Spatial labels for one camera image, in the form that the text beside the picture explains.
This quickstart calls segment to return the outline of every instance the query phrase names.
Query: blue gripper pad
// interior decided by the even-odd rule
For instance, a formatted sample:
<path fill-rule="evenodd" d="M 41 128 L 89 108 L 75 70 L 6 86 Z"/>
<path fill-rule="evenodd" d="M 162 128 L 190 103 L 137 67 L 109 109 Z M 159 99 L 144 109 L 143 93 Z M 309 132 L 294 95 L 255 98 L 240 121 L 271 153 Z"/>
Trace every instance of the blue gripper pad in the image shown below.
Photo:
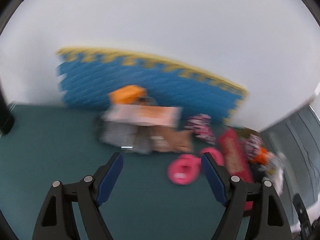
<path fill-rule="evenodd" d="M 228 182 L 228 171 L 223 166 L 218 166 L 215 160 L 211 157 L 209 153 L 203 154 L 201 157 L 201 168 L 207 177 L 207 181 L 211 187 L 211 190 L 216 198 L 223 206 L 228 204 L 228 192 L 229 192 L 229 182 Z M 227 173 L 226 176 L 220 177 L 218 175 L 217 169 L 220 169 L 222 173 Z"/>
<path fill-rule="evenodd" d="M 119 177 L 119 174 L 123 167 L 123 157 L 119 153 L 113 154 L 113 156 L 110 158 L 108 163 L 105 166 L 102 166 L 98 169 L 96 173 L 99 173 L 97 175 L 97 181 L 101 180 L 100 184 L 97 186 L 97 196 L 95 198 L 96 204 L 101 206 L 104 202 L 106 202 L 111 194 L 111 191 Z"/>

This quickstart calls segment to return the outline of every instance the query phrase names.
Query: orange box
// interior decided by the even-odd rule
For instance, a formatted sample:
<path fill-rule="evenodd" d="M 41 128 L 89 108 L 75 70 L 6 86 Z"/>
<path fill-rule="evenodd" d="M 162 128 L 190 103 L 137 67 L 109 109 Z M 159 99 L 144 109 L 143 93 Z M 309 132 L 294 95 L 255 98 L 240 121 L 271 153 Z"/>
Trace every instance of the orange box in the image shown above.
<path fill-rule="evenodd" d="M 145 97 L 147 92 L 137 85 L 129 85 L 109 93 L 110 101 L 113 104 L 133 104 L 140 97 Z"/>

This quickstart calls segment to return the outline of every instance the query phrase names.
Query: pink slipper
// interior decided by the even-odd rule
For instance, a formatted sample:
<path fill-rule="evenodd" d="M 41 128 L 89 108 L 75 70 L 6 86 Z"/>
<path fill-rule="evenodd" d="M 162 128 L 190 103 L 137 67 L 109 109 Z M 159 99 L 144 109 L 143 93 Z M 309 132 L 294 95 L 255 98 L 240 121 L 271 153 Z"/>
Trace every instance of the pink slipper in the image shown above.
<path fill-rule="evenodd" d="M 213 148 L 213 147 L 207 147 L 204 148 L 200 153 L 200 158 L 202 157 L 202 155 L 204 153 L 210 153 L 212 158 L 214 158 L 214 160 L 216 161 L 216 163 L 220 166 L 224 166 L 224 159 L 222 156 L 222 153 L 219 152 L 217 149 Z"/>
<path fill-rule="evenodd" d="M 188 185 L 200 173 L 201 159 L 192 154 L 182 154 L 168 167 L 168 178 L 175 184 Z"/>

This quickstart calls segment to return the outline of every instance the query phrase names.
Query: silver screw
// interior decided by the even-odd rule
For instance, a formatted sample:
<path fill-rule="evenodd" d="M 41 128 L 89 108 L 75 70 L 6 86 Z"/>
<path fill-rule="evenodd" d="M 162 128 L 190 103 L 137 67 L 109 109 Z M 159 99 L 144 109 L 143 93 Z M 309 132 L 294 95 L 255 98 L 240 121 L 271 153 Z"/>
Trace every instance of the silver screw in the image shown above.
<path fill-rule="evenodd" d="M 271 183 L 271 181 L 266 180 L 266 181 L 264 182 L 264 185 L 266 185 L 266 187 L 271 187 L 271 186 L 272 186 L 272 183 Z"/>
<path fill-rule="evenodd" d="M 232 180 L 233 182 L 239 182 L 239 181 L 240 181 L 240 178 L 239 178 L 238 176 L 232 176 L 232 177 L 231 177 L 231 180 Z"/>
<path fill-rule="evenodd" d="M 85 182 L 90 182 L 93 180 L 93 177 L 92 176 L 85 176 L 84 179 L 83 179 Z"/>
<path fill-rule="evenodd" d="M 56 180 L 55 182 L 52 183 L 53 187 L 57 187 L 60 185 L 60 181 Z"/>

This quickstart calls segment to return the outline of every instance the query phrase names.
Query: red package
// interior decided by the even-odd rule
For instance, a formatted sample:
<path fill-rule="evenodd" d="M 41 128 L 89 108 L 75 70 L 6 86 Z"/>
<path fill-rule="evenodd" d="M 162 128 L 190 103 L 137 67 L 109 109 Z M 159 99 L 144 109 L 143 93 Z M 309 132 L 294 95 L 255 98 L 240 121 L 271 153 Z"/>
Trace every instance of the red package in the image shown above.
<path fill-rule="evenodd" d="M 224 157 L 225 167 L 230 175 L 236 175 L 245 182 L 253 183 L 252 173 L 242 151 L 236 131 L 228 129 L 218 138 L 218 143 Z M 252 201 L 246 202 L 244 210 L 251 210 L 252 205 Z"/>

